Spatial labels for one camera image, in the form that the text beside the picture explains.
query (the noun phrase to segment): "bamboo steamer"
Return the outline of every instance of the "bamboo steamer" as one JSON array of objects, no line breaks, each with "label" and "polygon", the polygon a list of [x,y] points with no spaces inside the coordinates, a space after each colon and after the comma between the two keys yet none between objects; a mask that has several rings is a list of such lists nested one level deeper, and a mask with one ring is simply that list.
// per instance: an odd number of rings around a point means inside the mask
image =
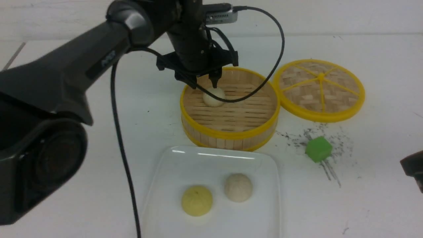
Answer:
[{"label": "bamboo steamer", "polygon": [[[256,89],[265,78],[238,67],[223,68],[218,86],[226,99],[236,99]],[[208,75],[199,77],[198,84],[212,86]],[[198,146],[219,149],[254,151],[272,137],[277,125],[280,99],[271,83],[250,98],[209,107],[203,102],[203,92],[185,86],[180,100],[181,119],[188,138]]]},{"label": "bamboo steamer", "polygon": [[327,61],[306,59],[285,64],[276,72],[273,83],[287,111],[314,122],[351,118],[365,100],[360,80]]}]

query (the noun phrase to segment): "black stain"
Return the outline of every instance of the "black stain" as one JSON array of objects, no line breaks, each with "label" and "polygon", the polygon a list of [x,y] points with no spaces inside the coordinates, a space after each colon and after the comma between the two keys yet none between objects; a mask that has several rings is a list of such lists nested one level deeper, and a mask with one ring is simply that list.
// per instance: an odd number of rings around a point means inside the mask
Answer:
[{"label": "black stain", "polygon": [[349,229],[349,227],[345,228],[344,231],[342,232],[342,235],[345,235],[345,232]]}]

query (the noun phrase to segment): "white plate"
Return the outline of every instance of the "white plate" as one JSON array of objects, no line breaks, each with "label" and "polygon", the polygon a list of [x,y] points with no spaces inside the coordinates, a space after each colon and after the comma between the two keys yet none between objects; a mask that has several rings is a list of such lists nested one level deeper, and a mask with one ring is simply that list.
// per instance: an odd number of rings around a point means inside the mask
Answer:
[{"label": "white plate", "polygon": [[[243,173],[253,183],[253,195],[243,203],[224,193],[225,179]],[[142,213],[143,238],[280,237],[279,178],[267,155],[202,147],[173,147],[164,152]],[[213,206],[200,217],[181,207],[183,192],[206,186]]]}]

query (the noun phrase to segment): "black object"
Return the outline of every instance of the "black object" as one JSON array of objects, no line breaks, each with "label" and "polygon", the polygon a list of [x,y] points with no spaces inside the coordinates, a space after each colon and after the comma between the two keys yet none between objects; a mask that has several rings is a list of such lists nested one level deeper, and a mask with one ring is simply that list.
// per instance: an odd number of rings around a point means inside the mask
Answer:
[{"label": "black object", "polygon": [[189,7],[184,9],[184,15],[173,25],[167,34],[175,52],[157,58],[156,66],[159,70],[165,68],[175,71],[175,79],[182,81],[195,89],[197,77],[209,75],[214,88],[222,77],[222,66],[233,64],[238,66],[236,51],[215,48],[210,34],[206,33],[205,11],[229,11],[230,4],[211,4],[202,6],[201,1],[184,0]]},{"label": "black object", "polygon": [[401,166],[407,176],[416,179],[417,185],[423,193],[423,151],[402,159]]},{"label": "black object", "polygon": [[[178,57],[195,59],[192,67],[185,64],[188,72],[217,61],[214,50],[207,57],[192,51],[191,44],[209,50],[198,30],[200,6],[201,0],[115,0],[106,22],[38,60],[0,72],[0,224],[14,223],[76,173],[87,149],[81,123],[93,124],[85,91],[124,54],[170,31]],[[135,214],[127,166],[125,171]]]}]

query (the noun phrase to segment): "green cube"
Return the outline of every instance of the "green cube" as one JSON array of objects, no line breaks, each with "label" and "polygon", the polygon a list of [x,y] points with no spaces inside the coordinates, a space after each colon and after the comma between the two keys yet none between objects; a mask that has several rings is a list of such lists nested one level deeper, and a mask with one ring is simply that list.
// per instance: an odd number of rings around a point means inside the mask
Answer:
[{"label": "green cube", "polygon": [[332,145],[323,136],[320,136],[308,142],[305,153],[315,163],[319,163],[330,156]]}]

